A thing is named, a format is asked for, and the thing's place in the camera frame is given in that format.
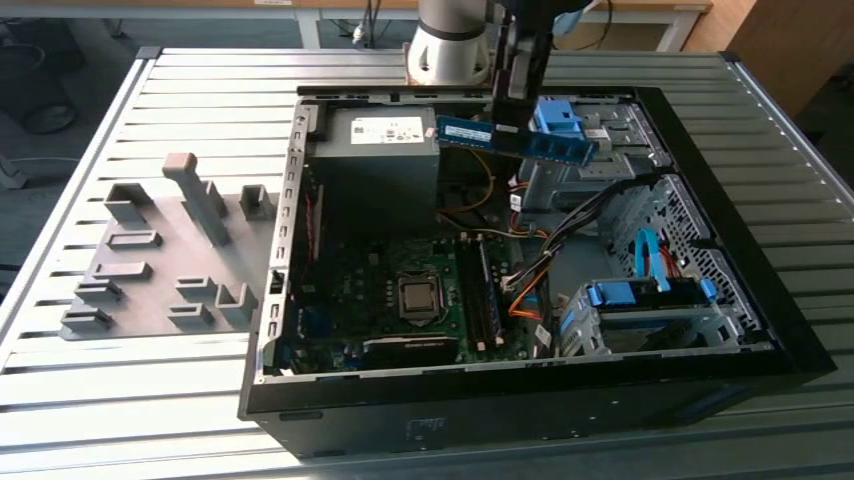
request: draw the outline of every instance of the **green circuit board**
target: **green circuit board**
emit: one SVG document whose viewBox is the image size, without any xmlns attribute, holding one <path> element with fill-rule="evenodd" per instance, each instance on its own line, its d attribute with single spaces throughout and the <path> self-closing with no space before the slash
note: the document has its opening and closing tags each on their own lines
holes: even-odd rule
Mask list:
<svg viewBox="0 0 854 480">
<path fill-rule="evenodd" d="M 528 358 L 528 329 L 523 319 L 501 323 L 504 345 L 477 351 L 467 339 L 465 313 L 457 277 L 453 237 L 340 243 L 324 251 L 311 275 L 305 315 L 323 328 L 303 329 L 303 364 L 313 371 L 347 371 L 343 360 L 365 339 L 391 335 L 435 335 L 459 340 L 456 363 Z M 511 267 L 511 245 L 503 238 L 485 243 L 493 281 Z M 439 309 L 423 321 L 401 318 L 400 280 L 437 286 Z M 499 298 L 501 311 L 505 300 Z"/>
</svg>

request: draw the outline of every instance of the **blue ram module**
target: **blue ram module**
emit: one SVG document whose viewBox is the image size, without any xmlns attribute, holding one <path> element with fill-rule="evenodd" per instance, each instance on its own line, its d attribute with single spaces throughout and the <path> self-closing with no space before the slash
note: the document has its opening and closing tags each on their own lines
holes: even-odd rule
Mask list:
<svg viewBox="0 0 854 480">
<path fill-rule="evenodd" d="M 456 117 L 436 116 L 439 144 L 457 145 L 512 157 L 533 158 L 584 167 L 599 150 L 599 143 L 578 137 L 528 132 L 529 141 L 520 151 L 499 151 L 492 144 L 492 124 Z"/>
</svg>

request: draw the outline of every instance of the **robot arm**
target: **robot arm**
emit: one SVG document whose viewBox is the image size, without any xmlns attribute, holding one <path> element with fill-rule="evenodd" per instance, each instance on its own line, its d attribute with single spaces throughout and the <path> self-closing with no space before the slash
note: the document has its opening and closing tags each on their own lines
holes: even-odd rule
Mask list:
<svg viewBox="0 0 854 480">
<path fill-rule="evenodd" d="M 492 141 L 499 150 L 528 143 L 528 122 L 552 48 L 557 15 L 579 12 L 592 0 L 497 0 L 504 7 L 492 69 Z"/>
<path fill-rule="evenodd" d="M 594 0 L 421 0 L 407 57 L 424 85 L 483 83 L 489 73 L 485 23 L 500 25 L 492 66 L 492 144 L 516 152 L 529 144 L 528 122 L 552 46 L 555 17 Z"/>
</svg>

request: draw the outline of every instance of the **open computer tower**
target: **open computer tower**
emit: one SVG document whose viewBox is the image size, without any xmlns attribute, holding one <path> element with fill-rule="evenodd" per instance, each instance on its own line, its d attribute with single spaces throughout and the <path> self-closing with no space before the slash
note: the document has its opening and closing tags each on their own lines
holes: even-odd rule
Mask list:
<svg viewBox="0 0 854 480">
<path fill-rule="evenodd" d="M 543 89 L 576 163 L 477 148 L 481 89 L 299 96 L 240 396 L 299 458 L 690 424 L 835 368 L 659 90 Z"/>
</svg>

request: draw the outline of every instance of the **aluminum extrusion table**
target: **aluminum extrusion table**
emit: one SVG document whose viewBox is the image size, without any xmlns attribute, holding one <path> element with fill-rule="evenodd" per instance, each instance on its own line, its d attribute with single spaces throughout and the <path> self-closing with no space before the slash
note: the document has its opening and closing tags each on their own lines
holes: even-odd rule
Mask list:
<svg viewBox="0 0 854 480">
<path fill-rule="evenodd" d="M 369 478 L 851 478 L 854 196 L 743 67 L 712 54 L 557 54 L 547 83 L 664 90 L 839 366 L 799 390 L 676 430 L 303 465 L 236 418 L 245 334 L 56 336 L 110 184 L 168 189 L 163 157 L 192 151 L 221 193 L 245 177 L 275 191 L 296 86 L 403 76 L 396 51 L 167 49 L 136 60 L 0 311 L 0 478 L 332 478 L 377 469 Z"/>
</svg>

